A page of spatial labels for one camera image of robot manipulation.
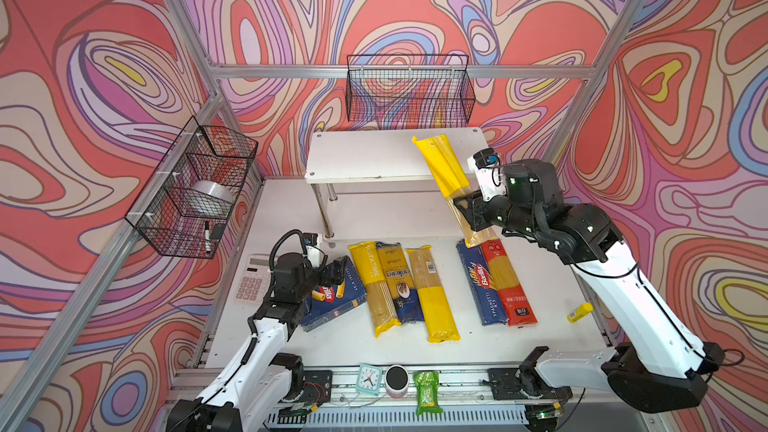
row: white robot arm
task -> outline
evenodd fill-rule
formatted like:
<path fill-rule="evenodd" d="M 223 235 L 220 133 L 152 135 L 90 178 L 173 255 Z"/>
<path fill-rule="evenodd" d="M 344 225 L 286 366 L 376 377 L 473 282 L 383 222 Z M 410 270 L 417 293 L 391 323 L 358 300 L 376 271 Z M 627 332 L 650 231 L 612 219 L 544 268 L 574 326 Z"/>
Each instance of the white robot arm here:
<path fill-rule="evenodd" d="M 724 351 L 678 319 L 639 269 L 609 217 L 591 204 L 564 203 L 552 164 L 536 158 L 501 166 L 493 149 L 469 158 L 480 190 L 454 199 L 472 230 L 490 226 L 557 254 L 592 287 L 632 343 L 573 352 L 536 348 L 520 367 L 521 389 L 578 386 L 614 391 L 647 413 L 696 407 L 704 374 Z"/>
<path fill-rule="evenodd" d="M 301 240 L 302 253 L 283 254 L 275 263 L 277 250 L 291 235 Z M 341 284 L 346 259 L 326 260 L 317 234 L 292 230 L 280 238 L 270 254 L 270 289 L 248 318 L 250 335 L 195 400 L 176 403 L 167 432 L 257 430 L 278 402 L 298 396 L 304 386 L 301 358 L 280 350 L 299 325 L 304 299 L 314 287 Z"/>

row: pasta package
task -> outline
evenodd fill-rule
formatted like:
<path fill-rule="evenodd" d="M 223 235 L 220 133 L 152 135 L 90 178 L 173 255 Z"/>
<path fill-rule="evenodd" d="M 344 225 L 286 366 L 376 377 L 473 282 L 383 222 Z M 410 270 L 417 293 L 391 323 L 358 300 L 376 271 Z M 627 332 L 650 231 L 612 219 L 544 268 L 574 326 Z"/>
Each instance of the pasta package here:
<path fill-rule="evenodd" d="M 304 301 L 301 327 L 305 331 L 312 331 L 366 302 L 366 288 L 349 257 L 344 257 L 342 266 L 344 281 L 341 285 L 318 285 Z"/>
<path fill-rule="evenodd" d="M 514 273 L 502 241 L 489 240 L 480 247 L 488 263 L 488 271 L 498 290 L 498 296 L 502 299 L 504 310 L 507 312 L 509 326 L 536 325 L 538 323 L 536 316 L 533 315 L 531 305 L 525 297 L 518 275 Z"/>
<path fill-rule="evenodd" d="M 480 247 L 468 248 L 463 240 L 456 244 L 458 255 L 462 258 L 464 272 L 469 278 L 469 288 L 478 307 L 480 322 L 483 325 L 506 324 L 507 313 L 498 295 L 498 287 L 488 272 L 488 263 Z"/>
<path fill-rule="evenodd" d="M 416 285 L 413 282 L 411 269 L 408 268 L 406 256 L 399 244 L 376 243 L 389 294 L 395 304 L 397 318 L 402 323 L 424 322 L 422 306 L 418 302 Z"/>
<path fill-rule="evenodd" d="M 382 332 L 400 325 L 400 321 L 397 320 L 397 311 L 389 293 L 379 254 L 376 252 L 376 243 L 361 242 L 351 245 L 350 253 L 360 280 L 368 292 L 373 331 L 378 338 Z"/>
<path fill-rule="evenodd" d="M 475 247 L 475 245 L 480 245 L 482 242 L 495 238 L 496 234 L 490 227 L 480 232 L 473 231 L 469 227 L 467 219 L 453 205 L 454 198 L 471 194 L 473 190 L 469 185 L 469 180 L 467 180 L 462 166 L 458 163 L 447 135 L 440 134 L 439 136 L 423 140 L 418 140 L 414 136 L 413 143 L 422 151 L 429 171 L 435 178 L 442 196 L 446 198 L 448 208 L 456 218 L 459 227 L 462 228 L 467 247 Z"/>
<path fill-rule="evenodd" d="M 422 303 L 429 341 L 460 341 L 462 338 L 458 335 L 446 291 L 442 288 L 430 249 L 429 245 L 406 249 L 408 260 L 411 261 L 418 300 Z"/>

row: yellow pasta package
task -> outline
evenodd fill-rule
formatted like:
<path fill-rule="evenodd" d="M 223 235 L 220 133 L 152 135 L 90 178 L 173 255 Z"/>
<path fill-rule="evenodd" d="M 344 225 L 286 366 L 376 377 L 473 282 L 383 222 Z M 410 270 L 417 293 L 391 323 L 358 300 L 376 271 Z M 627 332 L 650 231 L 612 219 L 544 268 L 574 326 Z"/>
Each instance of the yellow pasta package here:
<path fill-rule="evenodd" d="M 435 261 L 429 245 L 420 248 L 407 248 L 411 262 L 413 280 L 416 282 L 418 300 L 422 304 L 424 322 L 427 324 L 430 342 L 460 341 L 456 322 L 448 305 L 446 291 L 437 275 Z"/>
<path fill-rule="evenodd" d="M 464 242 L 467 247 L 475 247 L 475 245 L 480 245 L 487 240 L 496 238 L 495 232 L 490 227 L 480 232 L 473 231 L 469 227 L 467 219 L 453 205 L 454 198 L 471 194 L 472 187 L 469 185 L 469 180 L 467 180 L 466 174 L 456 158 L 447 135 L 440 134 L 439 136 L 423 140 L 418 140 L 414 136 L 413 143 L 422 151 L 429 171 L 435 177 L 435 182 L 437 182 L 442 196 L 446 198 L 448 208 L 451 209 L 451 213 L 456 217 L 456 222 L 462 228 Z"/>
<path fill-rule="evenodd" d="M 413 275 L 408 270 L 406 255 L 402 253 L 400 244 L 376 243 L 379 260 L 382 263 L 389 293 L 395 304 L 397 318 L 403 324 L 407 322 L 424 322 L 422 306 L 418 302 L 418 292 L 413 282 Z"/>
<path fill-rule="evenodd" d="M 397 320 L 397 312 L 392 296 L 389 294 L 384 269 L 376 253 L 376 243 L 361 242 L 351 245 L 350 253 L 360 280 L 368 292 L 374 335 L 378 338 L 381 332 L 400 325 L 400 321 Z"/>

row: small round container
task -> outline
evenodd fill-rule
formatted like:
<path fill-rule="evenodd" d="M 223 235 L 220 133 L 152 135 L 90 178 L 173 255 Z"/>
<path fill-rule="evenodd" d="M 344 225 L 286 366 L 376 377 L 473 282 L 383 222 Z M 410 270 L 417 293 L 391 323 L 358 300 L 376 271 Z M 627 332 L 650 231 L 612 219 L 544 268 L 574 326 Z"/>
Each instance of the small round container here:
<path fill-rule="evenodd" d="M 384 374 L 384 385 L 389 397 L 404 398 L 408 392 L 408 370 L 401 365 L 393 365 Z"/>

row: wire basket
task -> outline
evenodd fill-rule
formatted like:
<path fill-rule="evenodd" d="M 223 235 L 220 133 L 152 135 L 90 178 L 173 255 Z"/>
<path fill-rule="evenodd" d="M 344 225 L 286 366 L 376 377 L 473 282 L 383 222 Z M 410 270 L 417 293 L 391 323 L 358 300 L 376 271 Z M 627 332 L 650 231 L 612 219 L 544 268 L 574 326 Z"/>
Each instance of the wire basket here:
<path fill-rule="evenodd" d="M 198 125 L 158 194 L 131 224 L 158 254 L 212 258 L 257 148 L 235 130 Z"/>
<path fill-rule="evenodd" d="M 376 122 L 379 129 L 469 123 L 475 91 L 467 55 L 356 54 L 346 60 L 346 118 L 351 122 Z"/>

